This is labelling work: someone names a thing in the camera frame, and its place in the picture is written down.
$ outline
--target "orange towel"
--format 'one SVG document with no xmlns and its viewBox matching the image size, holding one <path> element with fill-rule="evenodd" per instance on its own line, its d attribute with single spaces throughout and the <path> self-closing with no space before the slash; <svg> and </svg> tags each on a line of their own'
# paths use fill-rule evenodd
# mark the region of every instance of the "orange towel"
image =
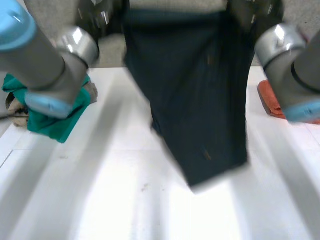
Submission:
<svg viewBox="0 0 320 240">
<path fill-rule="evenodd" d="M 264 80 L 259 83 L 258 92 L 264 109 L 268 115 L 279 119 L 286 119 L 286 116 L 282 112 L 280 104 L 268 80 Z M 308 123 L 320 125 L 320 119 Z"/>
</svg>

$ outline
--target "light blue robot joint cap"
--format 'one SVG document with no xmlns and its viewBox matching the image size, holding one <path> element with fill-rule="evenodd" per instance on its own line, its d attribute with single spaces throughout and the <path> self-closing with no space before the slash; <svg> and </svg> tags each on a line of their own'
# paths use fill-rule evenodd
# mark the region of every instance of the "light blue robot joint cap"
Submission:
<svg viewBox="0 0 320 240">
<path fill-rule="evenodd" d="M 16 0 L 0 0 L 0 5 L 0 52 L 28 44 L 37 32 L 33 17 Z"/>
<path fill-rule="evenodd" d="M 72 112 L 73 106 L 59 99 L 27 92 L 25 103 L 33 111 L 56 119 L 66 119 Z"/>
<path fill-rule="evenodd" d="M 291 106 L 282 111 L 289 122 L 311 122 L 320 118 L 320 100 Z"/>
</svg>

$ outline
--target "white tabletop surface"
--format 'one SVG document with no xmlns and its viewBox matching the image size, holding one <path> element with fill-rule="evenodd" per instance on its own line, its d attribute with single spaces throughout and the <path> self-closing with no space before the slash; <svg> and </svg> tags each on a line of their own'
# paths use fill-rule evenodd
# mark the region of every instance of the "white tabletop surface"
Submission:
<svg viewBox="0 0 320 240">
<path fill-rule="evenodd" d="M 317 196 L 305 200 L 301 189 L 318 194 L 320 127 L 267 116 L 257 94 L 261 68 L 252 67 L 248 80 L 251 166 L 216 179 L 201 194 L 188 189 L 150 130 L 149 105 L 127 71 L 94 69 L 90 76 L 98 102 L 65 144 L 13 125 L 0 138 L 1 240 L 317 236 L 307 224 L 317 218 Z"/>
</svg>

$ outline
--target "cloth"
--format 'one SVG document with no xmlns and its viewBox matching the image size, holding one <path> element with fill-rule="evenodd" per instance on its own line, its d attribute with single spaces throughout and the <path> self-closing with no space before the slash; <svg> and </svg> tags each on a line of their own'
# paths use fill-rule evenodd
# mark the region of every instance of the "cloth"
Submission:
<svg viewBox="0 0 320 240">
<path fill-rule="evenodd" d="M 258 93 L 262 102 L 262 105 L 266 113 L 270 116 L 286 119 L 286 116 L 281 110 L 277 97 L 268 80 L 261 81 L 258 85 Z M 320 125 L 320 119 L 308 122 L 309 124 Z"/>
<path fill-rule="evenodd" d="M 125 64 L 188 184 L 247 163 L 246 88 L 254 44 L 229 13 L 130 9 Z"/>
<path fill-rule="evenodd" d="M 26 128 L 28 126 L 28 108 L 24 106 L 21 102 L 19 102 L 12 92 L 10 92 L 10 94 L 6 98 L 5 106 L 10 115 L 15 115 L 15 117 L 12 117 L 12 122 L 16 127 Z"/>
<path fill-rule="evenodd" d="M 51 139 L 57 140 L 59 143 L 65 143 L 80 119 L 81 115 L 90 105 L 90 103 L 95 102 L 98 96 L 94 90 L 95 86 L 91 83 L 89 76 L 86 76 L 79 95 L 77 96 L 73 110 L 69 117 L 64 120 L 52 118 L 45 116 L 41 113 L 28 110 L 28 119 L 27 119 L 27 129 L 31 132 L 48 136 Z M 93 99 L 86 89 L 92 90 L 95 94 Z M 18 103 L 15 101 L 12 109 L 18 108 L 19 106 L 26 106 L 25 94 L 27 88 L 23 86 L 14 76 L 7 74 L 4 79 L 4 84 L 2 90 L 6 93 L 13 93 L 14 97 L 17 99 Z M 15 122 L 16 125 L 23 125 L 23 123 Z"/>
</svg>

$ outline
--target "green cloth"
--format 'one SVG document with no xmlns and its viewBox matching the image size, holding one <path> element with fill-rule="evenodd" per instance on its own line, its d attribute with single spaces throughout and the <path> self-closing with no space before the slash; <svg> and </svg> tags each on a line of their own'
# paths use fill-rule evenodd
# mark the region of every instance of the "green cloth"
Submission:
<svg viewBox="0 0 320 240">
<path fill-rule="evenodd" d="M 86 76 L 83 86 L 89 81 L 90 77 Z M 6 75 L 2 90 L 6 93 L 13 93 L 14 97 L 20 103 L 26 105 L 25 94 L 28 90 L 14 76 L 10 74 Z M 82 88 L 75 100 L 71 114 L 67 119 L 63 120 L 48 117 L 29 109 L 27 129 L 31 132 L 45 135 L 63 144 L 67 141 L 81 115 L 90 105 L 90 100 L 90 94 L 84 88 Z"/>
</svg>

